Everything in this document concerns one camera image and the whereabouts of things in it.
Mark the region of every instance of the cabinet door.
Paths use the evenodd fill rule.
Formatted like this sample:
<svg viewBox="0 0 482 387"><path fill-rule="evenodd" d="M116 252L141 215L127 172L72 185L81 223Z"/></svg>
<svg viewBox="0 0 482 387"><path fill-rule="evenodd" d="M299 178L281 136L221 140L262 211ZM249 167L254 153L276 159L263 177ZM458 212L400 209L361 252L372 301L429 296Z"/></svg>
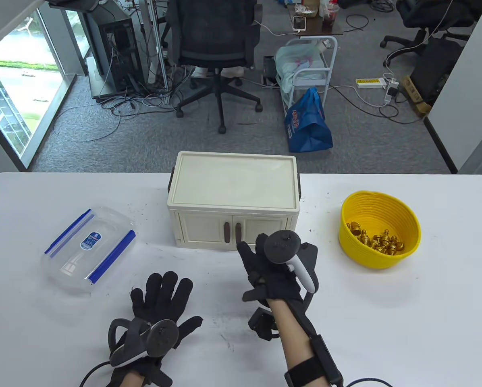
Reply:
<svg viewBox="0 0 482 387"><path fill-rule="evenodd" d="M183 247L196 249L234 248L232 216L217 212L178 211Z"/></svg>
<svg viewBox="0 0 482 387"><path fill-rule="evenodd" d="M289 223L291 217L285 215L234 216L234 243L243 240L249 245L255 245L259 234L270 235L285 230Z"/></svg>

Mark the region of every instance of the phone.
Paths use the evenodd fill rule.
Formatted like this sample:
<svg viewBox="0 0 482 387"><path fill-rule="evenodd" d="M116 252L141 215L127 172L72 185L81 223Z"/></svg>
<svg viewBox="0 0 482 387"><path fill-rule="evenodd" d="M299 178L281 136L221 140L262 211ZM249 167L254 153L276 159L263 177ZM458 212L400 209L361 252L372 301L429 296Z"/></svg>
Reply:
<svg viewBox="0 0 482 387"><path fill-rule="evenodd" d="M293 16L293 31L305 31L305 18L303 16Z"/></svg>

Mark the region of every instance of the metal cart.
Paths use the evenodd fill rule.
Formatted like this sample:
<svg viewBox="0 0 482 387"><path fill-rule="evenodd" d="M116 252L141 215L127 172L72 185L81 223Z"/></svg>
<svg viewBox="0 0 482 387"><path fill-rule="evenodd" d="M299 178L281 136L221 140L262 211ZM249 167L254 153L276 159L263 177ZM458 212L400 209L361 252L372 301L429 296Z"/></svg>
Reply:
<svg viewBox="0 0 482 387"><path fill-rule="evenodd" d="M301 36L295 37L294 39L289 40L285 45L289 46L290 44L318 44L320 41L328 40L331 44L331 47L326 49L324 52L320 53L320 57L322 58L322 62L324 63L324 67L322 68L307 68L301 69L293 74L292 78L292 87L289 93L285 93L282 88L280 89L280 94L282 97L282 106L284 107L284 114L287 114L288 109L298 100L298 98L294 98L295 92L297 90L307 90L311 87L317 88L324 88L323 90L323 98L322 98L322 105L325 105L325 100L327 98L327 90L329 89L329 83L331 81L332 69L334 66L334 61L336 59L337 53L337 40L333 36L326 36L326 35L318 35L318 36ZM325 54L331 53L331 58L329 64ZM304 74L310 72L318 72L321 73L323 76L318 79L305 79L303 77ZM277 74L276 80L279 85L282 85L280 76Z"/></svg>

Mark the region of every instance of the yellow woven bowl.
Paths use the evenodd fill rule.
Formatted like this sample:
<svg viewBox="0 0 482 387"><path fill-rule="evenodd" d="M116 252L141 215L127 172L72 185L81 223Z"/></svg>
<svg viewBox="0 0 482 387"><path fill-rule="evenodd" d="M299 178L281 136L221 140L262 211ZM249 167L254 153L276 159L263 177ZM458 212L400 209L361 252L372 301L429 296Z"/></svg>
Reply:
<svg viewBox="0 0 482 387"><path fill-rule="evenodd" d="M347 223L357 222L372 239L390 230L404 243L404 250L387 256L363 245L349 230ZM347 255L371 269L387 269L413 254L420 244L420 224L414 212L399 199L379 192L359 191L345 199L341 207L339 243Z"/></svg>

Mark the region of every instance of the cardboard box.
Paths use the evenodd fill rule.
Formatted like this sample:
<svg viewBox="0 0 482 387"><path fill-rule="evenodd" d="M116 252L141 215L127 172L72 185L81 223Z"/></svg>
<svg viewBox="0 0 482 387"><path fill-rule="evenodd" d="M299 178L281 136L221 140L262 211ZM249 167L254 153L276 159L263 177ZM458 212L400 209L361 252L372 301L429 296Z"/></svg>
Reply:
<svg viewBox="0 0 482 387"><path fill-rule="evenodd" d="M402 86L406 90L407 95L409 95L411 105L416 111L416 114L418 114L419 116L425 116L431 111L432 106L423 101L422 96L416 89L413 81L411 81L409 75L406 75L404 77L402 81Z"/></svg>

